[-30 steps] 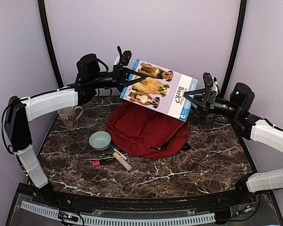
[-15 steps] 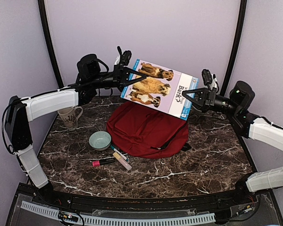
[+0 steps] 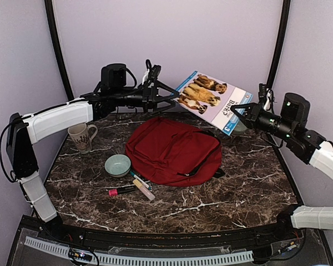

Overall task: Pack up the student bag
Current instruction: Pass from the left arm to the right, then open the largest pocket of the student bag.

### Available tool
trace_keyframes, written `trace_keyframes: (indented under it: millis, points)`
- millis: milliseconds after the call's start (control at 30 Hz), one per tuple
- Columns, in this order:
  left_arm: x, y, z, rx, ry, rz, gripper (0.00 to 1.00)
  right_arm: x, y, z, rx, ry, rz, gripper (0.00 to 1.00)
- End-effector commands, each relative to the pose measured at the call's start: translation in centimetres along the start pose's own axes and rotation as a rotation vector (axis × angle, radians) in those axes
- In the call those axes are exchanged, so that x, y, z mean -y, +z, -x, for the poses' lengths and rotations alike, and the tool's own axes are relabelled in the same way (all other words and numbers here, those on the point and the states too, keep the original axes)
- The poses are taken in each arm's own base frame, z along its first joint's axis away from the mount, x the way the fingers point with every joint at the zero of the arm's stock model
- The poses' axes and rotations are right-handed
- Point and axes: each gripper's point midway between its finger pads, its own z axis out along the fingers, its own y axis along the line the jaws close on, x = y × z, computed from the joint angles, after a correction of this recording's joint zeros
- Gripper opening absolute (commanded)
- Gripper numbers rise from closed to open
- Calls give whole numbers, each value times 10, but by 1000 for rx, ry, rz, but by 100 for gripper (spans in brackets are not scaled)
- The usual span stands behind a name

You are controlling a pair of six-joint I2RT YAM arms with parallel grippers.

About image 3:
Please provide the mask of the dog cover book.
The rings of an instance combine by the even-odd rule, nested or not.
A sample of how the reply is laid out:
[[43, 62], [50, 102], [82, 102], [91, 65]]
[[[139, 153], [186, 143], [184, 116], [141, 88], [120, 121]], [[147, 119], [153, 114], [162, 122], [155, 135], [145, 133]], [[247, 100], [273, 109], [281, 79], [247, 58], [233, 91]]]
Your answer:
[[210, 75], [194, 71], [177, 88], [178, 103], [226, 135], [231, 135], [239, 118], [233, 105], [248, 104], [253, 94]]

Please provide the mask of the red student backpack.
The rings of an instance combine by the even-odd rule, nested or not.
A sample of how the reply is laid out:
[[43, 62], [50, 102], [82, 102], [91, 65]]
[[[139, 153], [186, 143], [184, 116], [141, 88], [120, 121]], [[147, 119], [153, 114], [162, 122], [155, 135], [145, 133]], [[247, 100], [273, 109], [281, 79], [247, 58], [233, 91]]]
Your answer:
[[196, 186], [225, 175], [221, 141], [213, 132], [164, 117], [140, 125], [125, 154], [133, 169], [158, 185]]

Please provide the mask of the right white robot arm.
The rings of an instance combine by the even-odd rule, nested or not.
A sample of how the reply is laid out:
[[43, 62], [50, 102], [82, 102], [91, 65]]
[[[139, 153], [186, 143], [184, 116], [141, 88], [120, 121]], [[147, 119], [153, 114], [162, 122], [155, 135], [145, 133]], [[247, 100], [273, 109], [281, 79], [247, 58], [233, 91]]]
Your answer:
[[[232, 105], [231, 110], [247, 128], [282, 139], [297, 158], [333, 180], [333, 142], [306, 128], [310, 103], [305, 98], [286, 93], [280, 115], [264, 110], [260, 103]], [[333, 231], [333, 207], [292, 205], [277, 220], [272, 235], [279, 241], [286, 239], [294, 228]]]

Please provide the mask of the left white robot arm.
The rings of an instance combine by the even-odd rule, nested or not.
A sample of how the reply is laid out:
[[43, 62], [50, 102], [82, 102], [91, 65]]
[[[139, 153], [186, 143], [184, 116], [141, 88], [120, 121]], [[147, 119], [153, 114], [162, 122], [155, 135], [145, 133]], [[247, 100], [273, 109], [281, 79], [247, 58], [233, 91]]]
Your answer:
[[12, 165], [6, 178], [20, 184], [28, 203], [47, 223], [45, 232], [54, 241], [63, 241], [67, 229], [58, 222], [60, 216], [39, 176], [33, 145], [72, 126], [103, 119], [118, 107], [142, 108], [144, 112], [175, 107], [173, 100], [179, 97], [179, 92], [159, 81], [160, 65], [151, 65], [147, 60], [146, 68], [140, 84], [127, 86], [127, 76], [132, 72], [123, 63], [109, 64], [101, 69], [100, 81], [93, 92], [32, 114], [15, 113], [2, 131]]

